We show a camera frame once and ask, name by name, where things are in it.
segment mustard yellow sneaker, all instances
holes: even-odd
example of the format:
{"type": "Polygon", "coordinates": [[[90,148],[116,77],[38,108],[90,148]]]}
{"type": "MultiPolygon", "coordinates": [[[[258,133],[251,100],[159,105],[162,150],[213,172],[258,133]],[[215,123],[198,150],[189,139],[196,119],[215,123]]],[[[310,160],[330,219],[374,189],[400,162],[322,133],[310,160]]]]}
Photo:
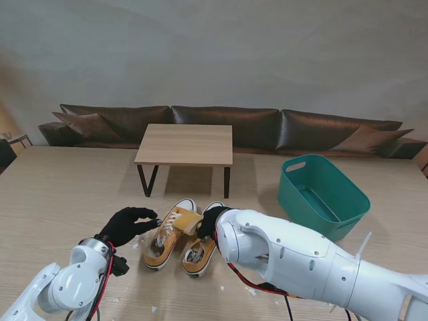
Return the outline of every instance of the mustard yellow sneaker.
{"type": "Polygon", "coordinates": [[[150,247],[144,254],[144,263],[151,270],[159,271],[168,262],[174,246],[183,232],[174,228],[173,221],[181,215],[186,215],[190,211],[197,210],[196,204],[191,199],[182,199],[165,216],[162,225],[159,226],[150,243],[150,247]]]}
{"type": "MultiPolygon", "coordinates": [[[[209,209],[217,206],[224,206],[224,204],[212,202],[204,209],[202,215],[209,209]]],[[[209,236],[203,239],[198,239],[197,236],[194,236],[192,241],[187,244],[186,248],[187,250],[183,258],[183,269],[188,276],[198,278],[202,276],[208,268],[209,262],[215,252],[215,242],[209,236]]]]}

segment black cable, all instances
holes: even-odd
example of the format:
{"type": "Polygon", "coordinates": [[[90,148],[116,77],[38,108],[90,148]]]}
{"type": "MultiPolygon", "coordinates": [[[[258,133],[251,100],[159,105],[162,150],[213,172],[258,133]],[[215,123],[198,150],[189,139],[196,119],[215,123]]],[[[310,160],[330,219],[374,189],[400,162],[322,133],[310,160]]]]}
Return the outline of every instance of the black cable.
{"type": "Polygon", "coordinates": [[[349,311],[347,309],[345,309],[346,315],[348,316],[348,321],[352,321],[349,311]]]}
{"type": "Polygon", "coordinates": [[[287,296],[284,296],[284,298],[286,299],[286,304],[287,304],[287,309],[288,309],[288,315],[290,316],[290,321],[293,321],[293,314],[292,314],[292,309],[290,308],[290,303],[288,303],[287,296]]]}
{"type": "Polygon", "coordinates": [[[111,261],[111,257],[113,255],[114,255],[113,251],[110,251],[110,256],[108,257],[108,264],[107,264],[106,269],[104,271],[104,274],[102,276],[102,279],[101,279],[101,282],[100,282],[100,287],[98,288],[98,292],[97,292],[97,294],[96,294],[96,296],[94,298],[94,302],[92,303],[92,306],[90,308],[90,311],[89,311],[88,317],[86,318],[86,321],[90,321],[89,317],[92,315],[92,312],[94,311],[94,308],[97,306],[98,300],[99,300],[100,295],[101,295],[101,291],[102,291],[102,289],[104,287],[104,284],[106,283],[106,278],[107,278],[108,270],[110,268],[110,263],[113,264],[113,262],[111,261]]]}
{"type": "MultiPolygon", "coordinates": [[[[68,314],[67,314],[67,316],[66,316],[66,321],[68,321],[68,319],[70,319],[70,316],[72,315],[72,313],[73,313],[74,311],[70,311],[70,312],[68,312],[68,314]]],[[[101,320],[101,312],[100,312],[100,309],[96,309],[96,319],[97,319],[97,321],[100,321],[101,320]]]]}
{"type": "Polygon", "coordinates": [[[68,314],[67,314],[67,316],[66,316],[66,321],[68,321],[68,319],[70,318],[70,316],[72,315],[72,313],[73,313],[74,311],[70,311],[70,312],[68,312],[68,314]]]}

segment black glove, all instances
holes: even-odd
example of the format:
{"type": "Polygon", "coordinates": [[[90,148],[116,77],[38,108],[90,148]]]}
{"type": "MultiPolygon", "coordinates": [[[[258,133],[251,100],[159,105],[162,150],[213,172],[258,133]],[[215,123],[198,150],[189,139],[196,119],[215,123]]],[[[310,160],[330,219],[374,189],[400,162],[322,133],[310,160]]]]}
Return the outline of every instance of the black glove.
{"type": "Polygon", "coordinates": [[[156,229],[162,224],[161,219],[151,209],[145,207],[126,207],[113,215],[107,225],[102,229],[100,235],[110,238],[115,247],[127,244],[136,235],[140,235],[156,229]],[[148,222],[135,223],[138,219],[152,219],[148,222]]]}
{"type": "Polygon", "coordinates": [[[211,239],[214,239],[215,224],[217,222],[217,218],[220,216],[220,214],[222,214],[222,212],[227,211],[229,209],[231,208],[226,206],[216,206],[204,212],[201,227],[198,228],[197,231],[198,237],[202,239],[203,237],[209,235],[211,236],[211,239]]]}

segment throw pillow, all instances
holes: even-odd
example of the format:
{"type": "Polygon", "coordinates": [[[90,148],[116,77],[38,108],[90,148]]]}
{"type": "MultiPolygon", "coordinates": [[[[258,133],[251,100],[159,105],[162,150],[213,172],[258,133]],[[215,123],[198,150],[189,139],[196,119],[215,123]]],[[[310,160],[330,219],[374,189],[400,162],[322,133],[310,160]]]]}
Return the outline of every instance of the throw pillow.
{"type": "Polygon", "coordinates": [[[396,141],[412,130],[380,131],[361,125],[352,135],[330,150],[374,154],[383,145],[396,141]]]}
{"type": "Polygon", "coordinates": [[[77,132],[84,140],[90,142],[124,142],[99,114],[75,116],[52,112],[64,124],[77,132]]]}

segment chair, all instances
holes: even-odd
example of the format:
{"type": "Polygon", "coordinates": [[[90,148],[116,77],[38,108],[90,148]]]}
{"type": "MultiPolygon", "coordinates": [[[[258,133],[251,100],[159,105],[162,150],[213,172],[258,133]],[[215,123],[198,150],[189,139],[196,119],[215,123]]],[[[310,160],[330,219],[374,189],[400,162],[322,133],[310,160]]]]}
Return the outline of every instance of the chair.
{"type": "Polygon", "coordinates": [[[15,160],[16,154],[5,139],[0,139],[0,174],[15,160]]]}

